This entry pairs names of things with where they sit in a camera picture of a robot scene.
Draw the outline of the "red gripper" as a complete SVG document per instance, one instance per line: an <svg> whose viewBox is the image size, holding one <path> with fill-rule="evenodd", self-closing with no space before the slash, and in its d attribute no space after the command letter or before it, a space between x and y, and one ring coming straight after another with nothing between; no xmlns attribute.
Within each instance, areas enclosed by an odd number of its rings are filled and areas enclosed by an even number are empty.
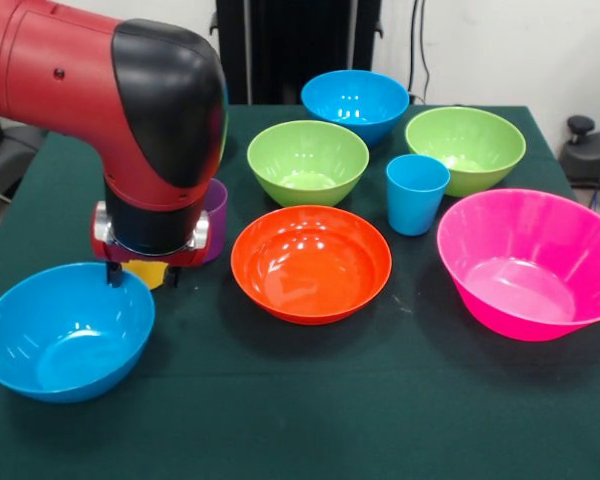
<svg viewBox="0 0 600 480"><path fill-rule="evenodd" d="M91 246L95 257L106 261L106 283L112 288L119 288L124 279L124 270L120 263L134 260L168 264L163 283L167 287L177 288L181 276L180 267L202 264L210 245L211 223L205 210L201 211L195 228L189 234L184 246L167 254L143 254L129 250L115 238L113 221L107 213L105 201L98 201L93 211Z"/></svg>

